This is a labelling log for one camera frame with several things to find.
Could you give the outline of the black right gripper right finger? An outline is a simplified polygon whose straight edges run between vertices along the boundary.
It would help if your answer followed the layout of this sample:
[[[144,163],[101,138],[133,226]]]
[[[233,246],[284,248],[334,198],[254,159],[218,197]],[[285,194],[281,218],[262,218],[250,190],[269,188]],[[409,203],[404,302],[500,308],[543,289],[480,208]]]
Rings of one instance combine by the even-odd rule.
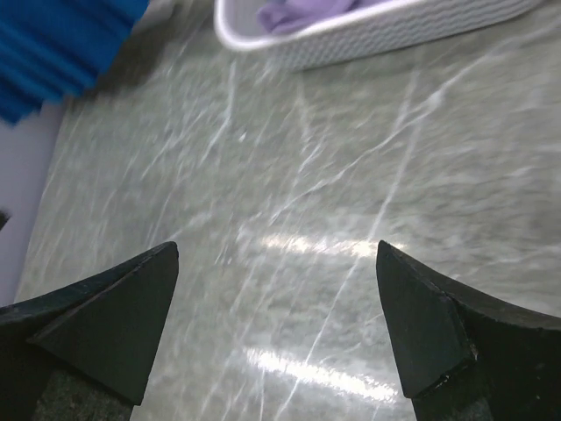
[[[385,241],[376,275],[418,420],[558,420],[560,320],[502,301]]]

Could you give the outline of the purple t shirt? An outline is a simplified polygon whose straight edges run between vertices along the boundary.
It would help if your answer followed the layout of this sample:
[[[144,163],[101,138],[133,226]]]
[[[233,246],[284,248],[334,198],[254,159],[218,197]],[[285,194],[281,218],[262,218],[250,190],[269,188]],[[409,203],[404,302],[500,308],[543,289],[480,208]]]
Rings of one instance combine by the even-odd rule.
[[[257,19],[266,32],[289,34],[328,18],[353,11],[359,1],[268,1],[257,12]]]

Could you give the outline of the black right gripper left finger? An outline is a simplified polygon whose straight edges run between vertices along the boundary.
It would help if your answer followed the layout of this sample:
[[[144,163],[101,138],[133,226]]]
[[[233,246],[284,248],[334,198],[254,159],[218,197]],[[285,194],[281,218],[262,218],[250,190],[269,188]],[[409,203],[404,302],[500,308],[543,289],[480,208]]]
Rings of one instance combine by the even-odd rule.
[[[3,420],[128,420],[141,405],[179,274],[166,242],[1,309]]]

